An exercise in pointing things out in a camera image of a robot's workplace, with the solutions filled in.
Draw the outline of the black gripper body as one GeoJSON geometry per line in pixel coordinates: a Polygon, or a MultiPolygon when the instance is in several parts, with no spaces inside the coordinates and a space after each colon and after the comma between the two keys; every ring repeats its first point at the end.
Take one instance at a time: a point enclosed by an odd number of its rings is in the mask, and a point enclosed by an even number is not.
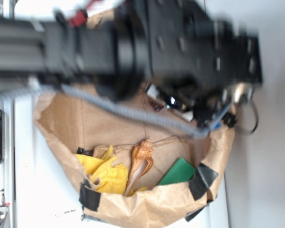
{"type": "Polygon", "coordinates": [[[212,96],[239,103],[262,85],[258,37],[211,19],[192,0],[145,3],[153,82],[193,107],[212,96]]]}

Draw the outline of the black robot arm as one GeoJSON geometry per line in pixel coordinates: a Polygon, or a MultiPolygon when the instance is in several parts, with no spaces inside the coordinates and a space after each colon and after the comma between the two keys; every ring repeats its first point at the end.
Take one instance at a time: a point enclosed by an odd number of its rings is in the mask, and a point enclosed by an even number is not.
{"type": "Polygon", "coordinates": [[[262,85],[258,37],[234,33],[193,0],[126,0],[97,28],[0,17],[0,92],[91,83],[113,100],[143,81],[193,107],[214,95],[237,103],[262,85]]]}

